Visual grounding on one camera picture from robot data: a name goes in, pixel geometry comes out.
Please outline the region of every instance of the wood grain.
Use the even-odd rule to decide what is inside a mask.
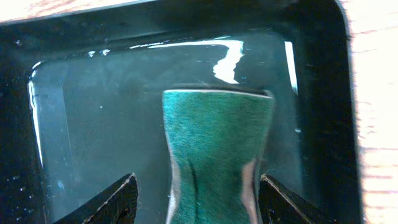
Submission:
[[[18,0],[0,21],[80,11],[128,0]],[[366,223],[398,223],[398,1],[341,0],[348,18]]]

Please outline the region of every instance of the submerged green material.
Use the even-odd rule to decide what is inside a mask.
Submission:
[[[164,92],[170,157],[180,173],[179,181],[173,176],[180,195],[171,223],[250,223],[242,168],[264,150],[273,104],[233,91]]]

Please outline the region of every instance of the black plastic container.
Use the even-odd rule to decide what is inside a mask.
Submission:
[[[262,172],[361,222],[348,41],[332,0],[138,1],[0,25],[1,223],[52,223],[128,172],[136,222],[164,223],[160,96],[187,83],[272,91]]]

